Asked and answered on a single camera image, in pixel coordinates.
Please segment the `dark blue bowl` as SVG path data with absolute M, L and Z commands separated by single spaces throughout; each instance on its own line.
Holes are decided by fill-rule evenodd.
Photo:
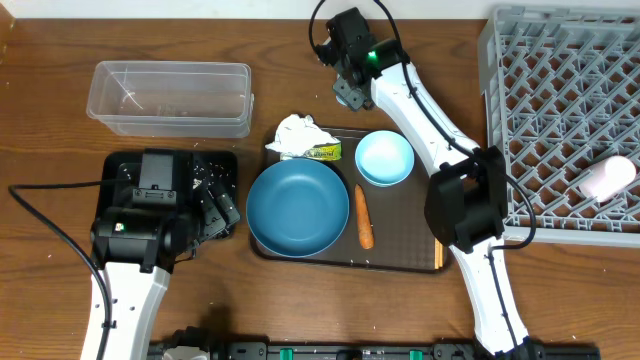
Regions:
M 349 215 L 350 198 L 340 176 L 303 158 L 266 168 L 246 202 L 253 237 L 283 257 L 304 258 L 328 249 L 342 235 Z

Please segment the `pale pink cup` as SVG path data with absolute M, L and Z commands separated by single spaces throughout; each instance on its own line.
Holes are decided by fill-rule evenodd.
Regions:
M 624 156 L 606 158 L 585 170 L 586 177 L 578 186 L 587 198 L 605 202 L 619 194 L 636 177 L 636 167 Z

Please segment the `light blue cup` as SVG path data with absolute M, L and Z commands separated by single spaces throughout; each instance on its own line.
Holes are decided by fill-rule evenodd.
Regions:
M 336 94 L 336 100 L 338 101 L 339 104 L 341 104 L 342 106 L 347 106 L 346 102 L 342 99 L 342 97 L 339 94 Z

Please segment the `pile of white rice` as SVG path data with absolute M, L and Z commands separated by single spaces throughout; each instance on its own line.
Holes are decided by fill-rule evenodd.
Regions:
M 128 180 L 129 184 L 122 184 L 113 188 L 112 200 L 114 205 L 124 205 L 132 198 L 132 189 L 139 183 L 142 166 L 141 153 L 122 153 L 122 159 L 117 170 L 104 175 L 111 179 Z M 221 202 L 225 196 L 231 203 L 236 204 L 237 159 L 231 152 L 196 152 L 191 161 L 192 205 L 196 201 L 205 200 Z

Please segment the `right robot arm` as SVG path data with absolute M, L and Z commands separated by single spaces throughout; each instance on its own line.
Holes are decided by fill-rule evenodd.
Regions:
M 429 176 L 428 226 L 460 267 L 474 314 L 477 354 L 534 359 L 505 264 L 507 191 L 519 184 L 502 152 L 483 149 L 457 128 L 424 87 L 400 36 L 379 41 L 359 9 L 327 21 L 328 39 L 312 50 L 337 73 L 334 91 L 353 111 L 377 107 L 401 130 Z

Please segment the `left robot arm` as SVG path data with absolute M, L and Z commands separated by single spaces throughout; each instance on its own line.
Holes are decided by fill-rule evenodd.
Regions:
M 91 258 L 84 359 L 146 359 L 177 263 L 210 240 L 230 236 L 237 158 L 228 151 L 146 149 L 108 155 L 102 172 Z

